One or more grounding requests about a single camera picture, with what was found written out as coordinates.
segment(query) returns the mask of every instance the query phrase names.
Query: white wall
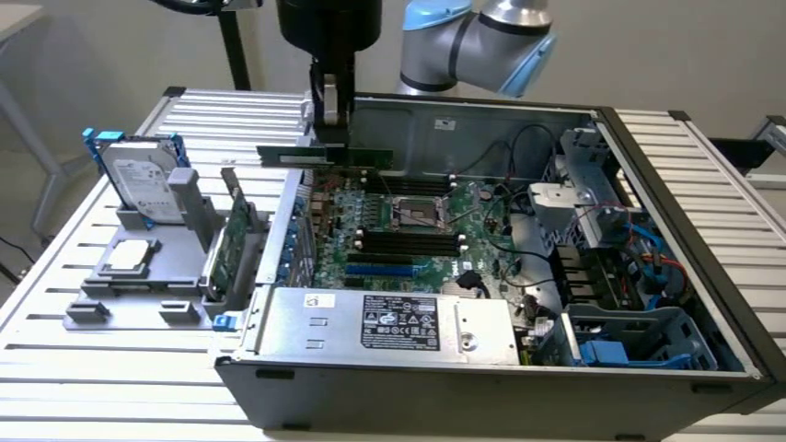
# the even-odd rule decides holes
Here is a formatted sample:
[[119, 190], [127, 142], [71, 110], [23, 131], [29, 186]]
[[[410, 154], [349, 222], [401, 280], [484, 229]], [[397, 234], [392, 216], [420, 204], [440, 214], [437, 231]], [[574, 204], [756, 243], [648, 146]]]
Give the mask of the white wall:
[[[145, 0], [49, 0], [47, 17], [0, 57], [0, 77], [59, 154], [89, 125], [133, 132], [170, 85], [231, 87], [215, 18]], [[22, 150], [0, 112], [0, 150]]]
[[[360, 88], [377, 92], [398, 80], [406, 2], [384, 3], [382, 37], [358, 69]], [[309, 56], [286, 45], [274, 7], [249, 20], [262, 54], [256, 77], [268, 89], [298, 91]], [[784, 0], [552, 0], [550, 7], [560, 43], [525, 99], [685, 110], [719, 136], [747, 136], [767, 113], [786, 114]], [[492, 97], [472, 87], [462, 94]]]

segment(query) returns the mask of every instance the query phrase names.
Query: aluminum extrusion table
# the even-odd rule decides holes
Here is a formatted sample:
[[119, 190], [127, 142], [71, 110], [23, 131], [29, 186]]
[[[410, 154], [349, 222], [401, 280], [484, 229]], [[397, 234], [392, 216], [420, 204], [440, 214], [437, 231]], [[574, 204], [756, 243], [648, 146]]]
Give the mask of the aluminum extrusion table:
[[[257, 207], [274, 212], [290, 172], [262, 169], [256, 146], [296, 143], [302, 96], [193, 89], [177, 92], [183, 92], [182, 96], [174, 93], [162, 99], [139, 133], [183, 135], [202, 176], [199, 186], [219, 210], [227, 210], [231, 204], [219, 170], [234, 165]], [[719, 250], [728, 272], [745, 285], [745, 295], [781, 349], [786, 349], [786, 272], [779, 268], [786, 266], [786, 251], [768, 250], [776, 264], [771, 262], [763, 273], [755, 272], [751, 266], [761, 258], [751, 256], [745, 262], [724, 259], [725, 241], [733, 238], [719, 233], [732, 229], [747, 241], [756, 241], [760, 236], [769, 240], [779, 235], [760, 219], [757, 195], [743, 193], [740, 183], [729, 180], [715, 149], [688, 123], [676, 122], [667, 112], [621, 111], [621, 115], [689, 217], [700, 223], [697, 227], [711, 247]], [[717, 197], [725, 198], [725, 204], [716, 204]], [[425, 440], [266, 433], [254, 428], [206, 352], [209, 347], [231, 350], [238, 345], [237, 335], [215, 337], [207, 331], [65, 330], [66, 307], [77, 298], [81, 283], [117, 231], [117, 204], [115, 192], [102, 179], [0, 309], [0, 439]], [[748, 222], [756, 228], [749, 229]], [[713, 416], [668, 440], [784, 441], [786, 401], [749, 416]]]

